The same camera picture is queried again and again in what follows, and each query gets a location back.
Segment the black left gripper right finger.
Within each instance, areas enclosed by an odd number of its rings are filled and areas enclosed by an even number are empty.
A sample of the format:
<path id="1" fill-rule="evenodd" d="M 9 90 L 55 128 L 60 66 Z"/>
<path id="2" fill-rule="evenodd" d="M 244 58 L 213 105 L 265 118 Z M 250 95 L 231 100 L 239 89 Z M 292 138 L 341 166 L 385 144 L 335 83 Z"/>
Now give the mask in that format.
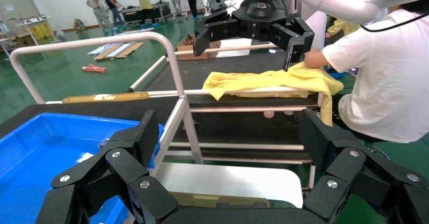
<path id="1" fill-rule="evenodd" d="M 349 197 L 364 199 L 386 223 L 428 223 L 428 180 L 368 150 L 351 132 L 324 124 L 317 114 L 299 114 L 298 136 L 324 175 L 304 199 L 304 208 L 335 223 Z"/>

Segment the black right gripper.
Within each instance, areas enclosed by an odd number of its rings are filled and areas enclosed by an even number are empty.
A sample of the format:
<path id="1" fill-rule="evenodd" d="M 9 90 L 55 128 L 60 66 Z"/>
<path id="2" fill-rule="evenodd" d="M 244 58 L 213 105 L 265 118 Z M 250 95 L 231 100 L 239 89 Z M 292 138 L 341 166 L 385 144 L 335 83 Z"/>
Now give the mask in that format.
<path id="1" fill-rule="evenodd" d="M 217 11 L 198 20 L 193 54 L 201 56 L 211 42 L 229 38 L 270 41 L 286 51 L 283 70 L 310 51 L 314 31 L 300 16 L 288 16 L 292 0 L 244 0 L 231 16 Z"/>

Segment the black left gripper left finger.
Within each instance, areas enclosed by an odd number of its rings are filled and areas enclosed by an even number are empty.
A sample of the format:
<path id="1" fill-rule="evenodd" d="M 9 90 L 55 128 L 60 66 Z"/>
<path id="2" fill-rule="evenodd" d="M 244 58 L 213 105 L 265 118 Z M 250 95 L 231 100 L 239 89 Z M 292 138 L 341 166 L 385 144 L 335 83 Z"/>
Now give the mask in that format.
<path id="1" fill-rule="evenodd" d="M 162 223 L 178 202 L 147 169 L 158 135 L 153 110 L 137 126 L 115 132 L 96 155 L 53 178 L 36 222 L 89 223 L 116 196 L 137 223 Z"/>

